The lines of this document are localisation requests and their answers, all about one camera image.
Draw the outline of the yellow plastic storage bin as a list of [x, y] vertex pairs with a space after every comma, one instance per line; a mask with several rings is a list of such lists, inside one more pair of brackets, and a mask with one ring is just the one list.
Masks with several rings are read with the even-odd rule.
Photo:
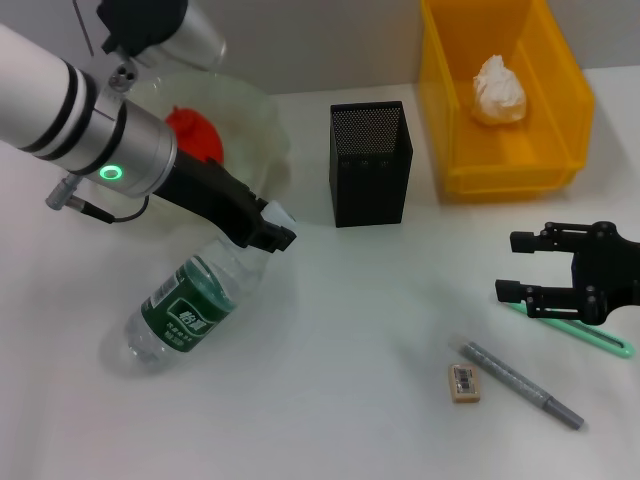
[[[441, 194], [517, 201], [564, 188], [585, 167], [594, 95], [546, 0], [421, 0], [418, 89]], [[473, 79], [503, 58], [526, 116], [487, 126], [472, 114]]]

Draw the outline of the beige eraser with barcode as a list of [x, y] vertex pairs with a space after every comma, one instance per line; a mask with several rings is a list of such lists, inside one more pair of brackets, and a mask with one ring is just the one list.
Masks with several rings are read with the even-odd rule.
[[478, 374], [473, 365], [450, 365], [448, 379], [453, 403], [478, 403], [480, 401]]

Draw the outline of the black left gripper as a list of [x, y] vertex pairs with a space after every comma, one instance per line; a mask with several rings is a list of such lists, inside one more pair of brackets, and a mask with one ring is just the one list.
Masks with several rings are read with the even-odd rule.
[[239, 247], [274, 253], [297, 238], [291, 228], [263, 220], [266, 202], [224, 167], [183, 151], [154, 195], [210, 221]]

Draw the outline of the translucent wavy fruit plate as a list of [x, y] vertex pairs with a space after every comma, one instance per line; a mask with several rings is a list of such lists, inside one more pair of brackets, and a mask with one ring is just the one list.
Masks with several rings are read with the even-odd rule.
[[[160, 120], [165, 120], [174, 106], [203, 115], [221, 138], [224, 164], [220, 166], [260, 199], [269, 170], [283, 165], [288, 154], [289, 140], [275, 103], [241, 80], [204, 72], [175, 73], [136, 84], [128, 98], [130, 112], [143, 109]], [[142, 198], [154, 195], [167, 177], [150, 184], [124, 174], [119, 181], [103, 181], [101, 186], [129, 198]], [[263, 220], [285, 226], [267, 219], [265, 208]]]

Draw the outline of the black mesh pen holder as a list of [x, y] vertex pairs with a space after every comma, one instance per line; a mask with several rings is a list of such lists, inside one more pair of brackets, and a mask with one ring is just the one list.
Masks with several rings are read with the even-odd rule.
[[402, 102], [333, 105], [329, 185], [335, 226], [399, 224], [412, 158]]

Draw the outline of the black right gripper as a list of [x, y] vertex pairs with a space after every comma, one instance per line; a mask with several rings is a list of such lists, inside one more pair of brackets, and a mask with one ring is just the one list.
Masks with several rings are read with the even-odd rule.
[[495, 281], [498, 300], [524, 303], [530, 318], [601, 325], [616, 309], [640, 306], [640, 242], [623, 238], [613, 223], [547, 222], [538, 234], [514, 231], [509, 240], [514, 253], [574, 253], [574, 289]]

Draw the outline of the clear green-label water bottle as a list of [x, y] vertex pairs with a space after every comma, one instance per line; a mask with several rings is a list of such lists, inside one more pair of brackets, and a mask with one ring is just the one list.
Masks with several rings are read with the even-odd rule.
[[129, 349], [149, 372], [178, 363], [259, 286], [271, 254], [221, 233], [191, 256], [129, 318]]

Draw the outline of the white paper ball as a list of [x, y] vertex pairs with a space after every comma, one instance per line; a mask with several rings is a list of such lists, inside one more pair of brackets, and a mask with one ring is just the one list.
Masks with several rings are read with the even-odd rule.
[[474, 77], [471, 113], [484, 125], [512, 124], [525, 118], [526, 93], [501, 55], [486, 60]]

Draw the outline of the red-orange fruit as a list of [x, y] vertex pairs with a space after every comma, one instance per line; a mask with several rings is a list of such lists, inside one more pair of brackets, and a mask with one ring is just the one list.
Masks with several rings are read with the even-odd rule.
[[176, 135], [178, 148], [202, 163], [224, 164], [224, 147], [212, 123], [191, 108], [174, 106], [165, 122]]

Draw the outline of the grey marker pen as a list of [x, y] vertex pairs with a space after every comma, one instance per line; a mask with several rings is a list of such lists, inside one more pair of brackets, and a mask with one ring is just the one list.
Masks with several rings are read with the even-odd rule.
[[449, 345], [465, 359], [565, 426], [573, 430], [583, 427], [584, 419], [580, 415], [476, 342], [457, 336], [450, 339]]

